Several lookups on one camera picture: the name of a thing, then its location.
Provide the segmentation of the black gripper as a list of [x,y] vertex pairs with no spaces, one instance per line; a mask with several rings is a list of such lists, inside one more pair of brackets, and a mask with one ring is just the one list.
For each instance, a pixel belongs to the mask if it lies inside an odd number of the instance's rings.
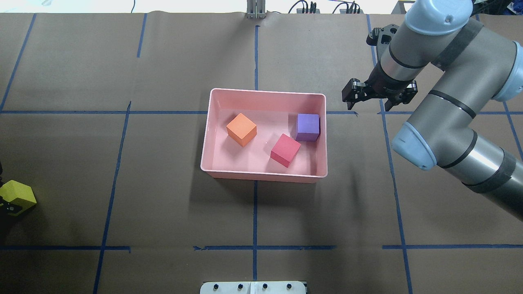
[[415,80],[401,81],[376,75],[370,76],[365,82],[356,78],[350,79],[342,89],[342,102],[346,103],[348,110],[352,110],[358,102],[387,99],[384,110],[390,111],[394,106],[411,102],[417,93]]

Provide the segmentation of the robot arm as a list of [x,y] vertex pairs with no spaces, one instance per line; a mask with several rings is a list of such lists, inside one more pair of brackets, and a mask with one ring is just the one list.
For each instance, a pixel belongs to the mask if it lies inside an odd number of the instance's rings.
[[522,219],[522,162],[469,127],[490,101],[522,92],[522,46],[472,18],[470,0],[417,0],[401,26],[375,28],[366,42],[378,50],[368,80],[342,90],[348,110],[386,99],[389,111],[417,93],[415,78],[429,64],[443,75],[394,137],[392,149],[427,171],[446,170],[464,186]]

